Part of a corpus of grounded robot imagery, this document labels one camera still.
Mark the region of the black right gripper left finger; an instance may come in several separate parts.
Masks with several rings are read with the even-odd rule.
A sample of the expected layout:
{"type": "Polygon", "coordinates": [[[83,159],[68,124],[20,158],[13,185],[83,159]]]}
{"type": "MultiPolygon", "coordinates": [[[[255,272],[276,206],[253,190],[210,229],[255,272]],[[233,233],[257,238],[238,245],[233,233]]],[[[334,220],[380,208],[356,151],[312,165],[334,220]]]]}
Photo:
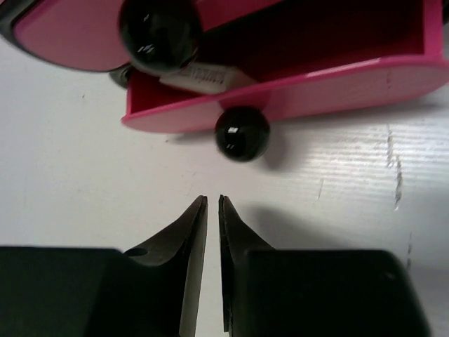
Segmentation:
{"type": "Polygon", "coordinates": [[[132,278],[132,336],[195,336],[208,225],[208,199],[125,255],[140,266],[132,278]]]}

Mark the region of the white eraser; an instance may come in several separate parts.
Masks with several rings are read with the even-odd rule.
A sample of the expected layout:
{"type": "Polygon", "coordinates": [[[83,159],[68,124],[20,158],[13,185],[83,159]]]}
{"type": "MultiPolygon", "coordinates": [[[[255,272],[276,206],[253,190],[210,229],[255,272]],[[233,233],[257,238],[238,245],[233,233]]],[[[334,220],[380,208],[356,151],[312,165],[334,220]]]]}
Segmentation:
{"type": "Polygon", "coordinates": [[[203,62],[194,62],[180,72],[164,75],[159,82],[202,95],[215,95],[257,84],[239,68],[203,62]]]}

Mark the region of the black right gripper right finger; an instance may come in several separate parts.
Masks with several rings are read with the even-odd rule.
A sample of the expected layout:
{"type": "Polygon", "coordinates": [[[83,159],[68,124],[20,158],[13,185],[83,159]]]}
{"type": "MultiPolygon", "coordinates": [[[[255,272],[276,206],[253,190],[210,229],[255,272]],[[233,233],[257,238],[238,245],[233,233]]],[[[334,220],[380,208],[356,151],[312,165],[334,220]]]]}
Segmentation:
{"type": "Polygon", "coordinates": [[[218,218],[224,332],[237,336],[233,328],[233,314],[234,301],[238,298],[236,288],[243,283],[239,269],[247,252],[273,251],[274,247],[242,221],[228,196],[221,195],[219,198],[218,218]]]}

